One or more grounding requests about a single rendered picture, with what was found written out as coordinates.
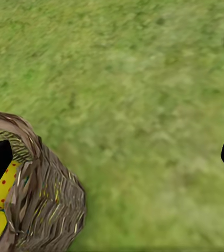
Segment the wicker basket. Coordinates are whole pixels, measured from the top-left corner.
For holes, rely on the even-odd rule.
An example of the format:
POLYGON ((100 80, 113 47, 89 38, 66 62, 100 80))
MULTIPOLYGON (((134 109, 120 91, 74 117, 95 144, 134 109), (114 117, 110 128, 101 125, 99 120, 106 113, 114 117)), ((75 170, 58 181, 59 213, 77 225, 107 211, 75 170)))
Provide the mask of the wicker basket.
POLYGON ((83 184, 22 116, 0 112, 2 134, 0 140, 11 142, 13 160, 21 164, 4 201, 7 224, 0 252, 66 251, 84 227, 83 184))

